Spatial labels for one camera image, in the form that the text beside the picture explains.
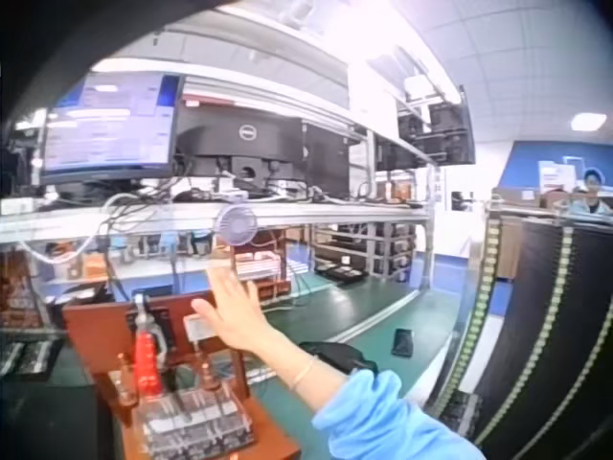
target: bracelet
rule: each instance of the bracelet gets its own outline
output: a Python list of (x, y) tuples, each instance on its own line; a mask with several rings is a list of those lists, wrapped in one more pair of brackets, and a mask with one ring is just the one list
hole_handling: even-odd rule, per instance
[(292, 384), (289, 386), (289, 389), (291, 391), (294, 391), (296, 389), (296, 387), (298, 386), (298, 383), (300, 383), (300, 381), (308, 374), (308, 371), (310, 371), (311, 367), (313, 367), (313, 364), (315, 364), (315, 361), (319, 359), (319, 357), (317, 355), (313, 355), (313, 357), (311, 358), (311, 360), (308, 362), (308, 364), (305, 366), (305, 369), (303, 369), (302, 371), (300, 371), (300, 374), (298, 374), (296, 376), (296, 379), (294, 379), (294, 381), (292, 382)]

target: ceiling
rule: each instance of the ceiling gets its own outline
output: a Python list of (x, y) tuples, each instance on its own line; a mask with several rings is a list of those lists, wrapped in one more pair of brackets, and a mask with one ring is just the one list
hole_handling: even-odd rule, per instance
[[(294, 4), (301, 1), (314, 5), (301, 24), (303, 32), (312, 35), (319, 35), (328, 26), (339, 4), (350, 3), (295, 0)], [(613, 144), (613, 35), (586, 1), (393, 0), (393, 3), (451, 79), (465, 87), (477, 142), (546, 140)], [(283, 19), (287, 5), (292, 2), (247, 0), (237, 5)], [(211, 24), (205, 19), (212, 14), (215, 13), (204, 12), (178, 24), (195, 28), (192, 31), (210, 31)], [(253, 47), (258, 49), (255, 41)], [(308, 69), (309, 62), (300, 65), (298, 59), (288, 61), (287, 55), (280, 58), (254, 53), (239, 38), (230, 43), (216, 39), (210, 32), (186, 34), (167, 28), (166, 32), (129, 45), (120, 55), (179, 59), (237, 70), (347, 106), (347, 88), (331, 80), (329, 73)], [(570, 122), (579, 112), (605, 113), (608, 120), (596, 132), (575, 132), (570, 129)]]
[[(613, 144), (613, 38), (587, 1), (398, 0), (456, 83), (477, 141)], [(600, 112), (599, 131), (570, 129)]]

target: hand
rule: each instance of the hand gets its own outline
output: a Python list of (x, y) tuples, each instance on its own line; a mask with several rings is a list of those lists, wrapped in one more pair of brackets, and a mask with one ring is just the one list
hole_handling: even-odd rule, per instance
[(263, 335), (274, 331), (261, 312), (258, 288), (250, 281), (245, 290), (230, 268), (211, 268), (207, 275), (217, 308), (204, 299), (193, 299), (192, 308), (226, 345), (255, 353)]

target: black phone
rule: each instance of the black phone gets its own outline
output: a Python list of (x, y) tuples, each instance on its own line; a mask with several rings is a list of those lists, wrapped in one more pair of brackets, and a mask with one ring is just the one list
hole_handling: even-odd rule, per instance
[(392, 355), (396, 357), (413, 356), (413, 331), (410, 329), (396, 329)]

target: blue wall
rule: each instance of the blue wall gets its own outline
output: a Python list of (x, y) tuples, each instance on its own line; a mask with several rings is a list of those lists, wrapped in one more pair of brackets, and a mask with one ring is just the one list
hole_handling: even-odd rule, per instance
[(538, 187), (538, 162), (564, 163), (564, 156), (580, 156), (585, 168), (598, 168), (606, 185), (613, 186), (613, 146), (571, 142), (515, 142), (500, 178), (500, 187)]

